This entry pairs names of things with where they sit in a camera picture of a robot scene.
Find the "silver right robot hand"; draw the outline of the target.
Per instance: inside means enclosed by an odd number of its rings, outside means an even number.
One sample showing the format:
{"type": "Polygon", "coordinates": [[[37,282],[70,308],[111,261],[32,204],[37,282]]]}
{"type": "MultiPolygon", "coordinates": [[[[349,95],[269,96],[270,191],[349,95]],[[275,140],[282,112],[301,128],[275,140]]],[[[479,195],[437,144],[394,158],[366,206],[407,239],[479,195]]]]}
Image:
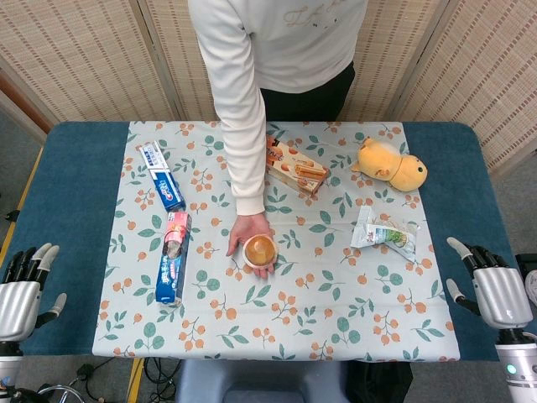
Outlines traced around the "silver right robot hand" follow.
{"type": "Polygon", "coordinates": [[[523,328],[533,321],[529,299],[517,269],[481,246],[467,245],[453,237],[446,241],[466,267],[477,298],[469,300],[456,282],[448,279],[447,291],[456,304],[498,330],[523,328]]]}

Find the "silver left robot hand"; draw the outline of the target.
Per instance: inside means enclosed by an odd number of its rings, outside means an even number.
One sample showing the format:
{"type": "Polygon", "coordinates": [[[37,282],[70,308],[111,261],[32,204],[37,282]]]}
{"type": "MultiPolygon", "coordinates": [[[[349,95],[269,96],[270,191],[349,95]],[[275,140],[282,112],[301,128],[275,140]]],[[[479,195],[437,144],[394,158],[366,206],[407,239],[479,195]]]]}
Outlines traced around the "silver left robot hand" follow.
{"type": "Polygon", "coordinates": [[[45,243],[17,252],[9,261],[1,281],[1,341],[20,343],[35,329],[56,319],[65,307],[67,294],[56,297],[55,304],[39,311],[44,285],[60,247],[45,243]]]}

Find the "person's bare hand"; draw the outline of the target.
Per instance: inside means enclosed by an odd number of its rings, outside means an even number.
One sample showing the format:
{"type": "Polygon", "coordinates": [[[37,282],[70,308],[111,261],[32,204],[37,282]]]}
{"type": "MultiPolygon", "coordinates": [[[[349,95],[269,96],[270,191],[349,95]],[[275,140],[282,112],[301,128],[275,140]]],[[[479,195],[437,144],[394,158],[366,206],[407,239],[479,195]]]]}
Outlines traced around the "person's bare hand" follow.
{"type": "Polygon", "coordinates": [[[239,244],[246,243],[251,237],[263,235],[272,238],[269,221],[263,212],[254,215],[238,215],[229,234],[227,256],[232,256],[239,244]]]}

